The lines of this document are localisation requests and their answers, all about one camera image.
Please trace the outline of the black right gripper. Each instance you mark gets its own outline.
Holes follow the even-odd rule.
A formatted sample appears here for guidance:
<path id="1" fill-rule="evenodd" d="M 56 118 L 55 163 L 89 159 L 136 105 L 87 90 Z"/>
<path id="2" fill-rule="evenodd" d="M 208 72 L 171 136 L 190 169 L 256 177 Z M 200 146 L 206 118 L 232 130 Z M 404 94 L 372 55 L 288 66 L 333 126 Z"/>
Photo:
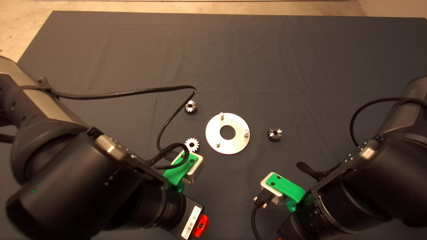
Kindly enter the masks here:
<path id="1" fill-rule="evenodd" d="M 278 240 L 327 240 L 328 225 L 313 197 L 304 197 L 278 229 Z"/>

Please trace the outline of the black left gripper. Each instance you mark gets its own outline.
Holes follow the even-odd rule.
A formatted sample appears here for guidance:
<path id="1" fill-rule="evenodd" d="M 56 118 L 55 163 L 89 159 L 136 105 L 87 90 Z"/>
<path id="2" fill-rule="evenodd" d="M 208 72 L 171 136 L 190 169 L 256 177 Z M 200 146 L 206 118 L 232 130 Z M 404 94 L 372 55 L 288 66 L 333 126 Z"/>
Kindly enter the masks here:
<path id="1" fill-rule="evenodd" d="M 181 193 L 166 193 L 165 204 L 157 227 L 178 240 L 200 238 L 209 226 L 205 206 Z"/>

